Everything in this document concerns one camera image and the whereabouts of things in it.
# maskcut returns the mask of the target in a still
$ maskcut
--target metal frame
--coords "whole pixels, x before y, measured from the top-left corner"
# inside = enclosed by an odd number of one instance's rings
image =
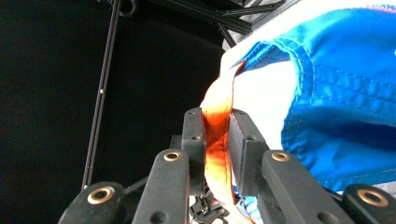
[[[201,2],[191,0],[149,0],[163,7],[168,7],[181,13],[190,15],[198,20],[216,24],[230,47],[236,45],[229,30],[241,35],[249,35],[258,27],[277,16],[280,12],[291,7],[300,0],[280,0],[279,2],[238,9],[217,10]],[[261,14],[255,21],[249,22],[239,17],[251,14]]]

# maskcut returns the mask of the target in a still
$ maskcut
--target black metal rod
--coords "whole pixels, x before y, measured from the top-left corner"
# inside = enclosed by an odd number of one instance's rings
[[[163,7],[168,7],[181,13],[192,16],[198,20],[207,22],[220,22],[228,29],[233,30],[242,35],[251,33],[251,24],[237,18],[227,18],[221,16],[216,9],[209,6],[199,5],[191,0],[149,0]]]
[[[218,25],[219,25],[221,34],[223,35],[225,41],[227,41],[228,46],[230,46],[230,48],[235,47],[236,43],[233,40],[233,37],[230,35],[230,32],[228,32],[227,28],[221,23],[218,23]]]
[[[244,8],[238,8],[238,9],[230,9],[230,10],[225,10],[223,12],[220,12],[220,15],[222,15],[224,17],[241,17],[241,16],[251,15],[251,14],[272,12],[272,11],[276,10],[277,8],[279,8],[280,6],[282,6],[283,3],[285,3],[285,1],[280,1],[279,3],[258,6],[258,7],[244,7]]]
[[[114,40],[117,32],[117,23],[119,21],[121,0],[114,0],[113,3],[114,3],[113,10],[111,12],[110,25],[107,34],[105,57],[103,59],[99,89],[96,97],[95,111],[93,113],[91,137],[88,146],[87,161],[85,164],[84,177],[82,180],[81,190],[84,190],[87,186],[89,186],[92,181],[93,164],[95,161],[100,123],[102,120],[103,106],[105,103],[107,80],[110,71],[111,57],[113,54]]]

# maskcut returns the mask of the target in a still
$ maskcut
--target black plastic part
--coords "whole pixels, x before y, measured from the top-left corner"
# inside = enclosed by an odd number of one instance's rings
[[[181,149],[190,158],[190,195],[201,196],[205,183],[205,133],[200,107],[184,114]]]
[[[171,144],[170,144],[169,148],[181,149],[181,134],[172,135]]]
[[[263,177],[258,177],[256,183],[258,189],[257,207],[262,216],[262,222],[265,224],[285,223],[285,216],[267,181]]]
[[[262,134],[248,113],[234,109],[230,116],[228,153],[236,186],[242,196],[256,196],[257,162],[269,150]]]
[[[281,153],[283,156],[280,159],[287,160],[275,160],[274,153]],[[353,223],[326,190],[290,153],[282,150],[266,151],[262,157],[262,174],[282,209],[286,223]]]
[[[369,185],[349,186],[344,192],[342,205],[356,223],[396,222],[396,199],[382,189]]]
[[[188,223],[188,194],[188,154],[179,149],[160,152],[152,165],[132,223]]]
[[[89,195],[102,187],[114,189],[114,194],[111,198],[104,203],[89,203]],[[58,224],[116,224],[122,223],[125,217],[124,188],[114,182],[100,182],[84,189],[64,211]]]

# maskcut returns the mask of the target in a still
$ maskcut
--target cloth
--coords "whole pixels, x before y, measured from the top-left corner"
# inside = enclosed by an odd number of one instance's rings
[[[324,187],[396,180],[395,25],[392,6],[335,10],[259,42],[241,60],[240,74],[293,61],[282,146]]]

